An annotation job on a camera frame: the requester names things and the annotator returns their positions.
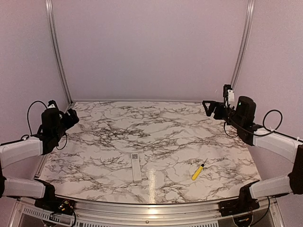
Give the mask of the yellow handled screwdriver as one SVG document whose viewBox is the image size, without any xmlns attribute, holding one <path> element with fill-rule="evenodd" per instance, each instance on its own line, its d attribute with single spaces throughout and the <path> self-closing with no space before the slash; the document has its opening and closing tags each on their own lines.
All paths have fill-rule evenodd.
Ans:
<svg viewBox="0 0 303 227">
<path fill-rule="evenodd" d="M 192 175 L 192 178 L 191 178 L 191 179 L 192 179 L 193 181 L 195 181 L 195 180 L 198 178 L 198 176 L 200 175 L 200 173 L 201 173 L 202 170 L 204 169 L 207 160 L 208 160 L 208 158 L 204 161 L 204 163 L 202 163 L 202 164 L 199 166 L 199 168 L 198 168 L 198 169 L 195 171 L 195 173 Z"/>
</svg>

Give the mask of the white remote control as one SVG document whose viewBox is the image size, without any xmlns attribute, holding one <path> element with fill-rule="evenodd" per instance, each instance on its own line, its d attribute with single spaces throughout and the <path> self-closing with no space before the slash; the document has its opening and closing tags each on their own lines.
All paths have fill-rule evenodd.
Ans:
<svg viewBox="0 0 303 227">
<path fill-rule="evenodd" d="M 140 160 L 138 153 L 133 153 L 131 155 L 131 162 L 132 162 L 133 181 L 139 182 L 142 180 L 142 174 L 141 174 L 141 167 L 140 167 Z"/>
</svg>

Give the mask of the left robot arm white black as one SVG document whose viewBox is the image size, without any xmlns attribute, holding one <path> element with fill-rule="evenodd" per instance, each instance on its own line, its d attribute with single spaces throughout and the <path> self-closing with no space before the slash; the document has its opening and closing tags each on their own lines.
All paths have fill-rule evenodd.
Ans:
<svg viewBox="0 0 303 227">
<path fill-rule="evenodd" d="M 38 132 L 26 139 L 3 143 L 0 146 L 2 169 L 21 160 L 50 154 L 59 146 L 66 131 L 79 122 L 73 109 L 62 112 L 47 108 L 41 114 L 42 124 Z M 0 176 L 1 197 L 27 197 L 35 199 L 35 206 L 55 213 L 73 214 L 74 201 L 56 197 L 55 187 L 43 180 L 28 180 Z"/>
</svg>

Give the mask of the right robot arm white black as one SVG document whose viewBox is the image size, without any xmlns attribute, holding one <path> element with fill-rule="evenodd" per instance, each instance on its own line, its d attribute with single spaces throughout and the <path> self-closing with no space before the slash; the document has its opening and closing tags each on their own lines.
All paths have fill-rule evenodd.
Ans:
<svg viewBox="0 0 303 227">
<path fill-rule="evenodd" d="M 303 193 L 303 142 L 300 139 L 265 128 L 254 123 L 256 103 L 247 96 L 240 96 L 236 108 L 228 101 L 203 101 L 207 116 L 223 120 L 234 127 L 238 137 L 247 145 L 269 150 L 293 164 L 288 175 L 258 181 L 243 188 L 245 194 L 235 200 L 234 207 L 244 212 L 253 204 L 253 199 L 267 196 L 284 196 Z"/>
</svg>

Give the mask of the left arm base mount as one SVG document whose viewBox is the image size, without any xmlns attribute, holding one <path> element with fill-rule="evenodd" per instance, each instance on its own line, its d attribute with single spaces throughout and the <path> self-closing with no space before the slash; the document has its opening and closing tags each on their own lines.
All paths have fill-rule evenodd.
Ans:
<svg viewBox="0 0 303 227">
<path fill-rule="evenodd" d="M 43 180 L 36 179 L 45 186 L 43 198 L 36 199 L 35 206 L 44 210 L 51 211 L 53 214 L 60 213 L 65 215 L 74 215 L 75 201 L 71 199 L 59 198 L 55 195 L 55 187 Z"/>
</svg>

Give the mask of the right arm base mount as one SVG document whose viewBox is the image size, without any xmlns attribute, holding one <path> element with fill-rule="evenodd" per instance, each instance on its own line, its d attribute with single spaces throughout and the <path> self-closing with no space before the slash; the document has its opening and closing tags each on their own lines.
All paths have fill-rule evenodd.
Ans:
<svg viewBox="0 0 303 227">
<path fill-rule="evenodd" d="M 249 183 L 241 187 L 238 198 L 218 203 L 219 212 L 222 217 L 251 212 L 260 208 L 258 200 L 253 199 L 250 194 L 251 186 L 252 183 Z"/>
</svg>

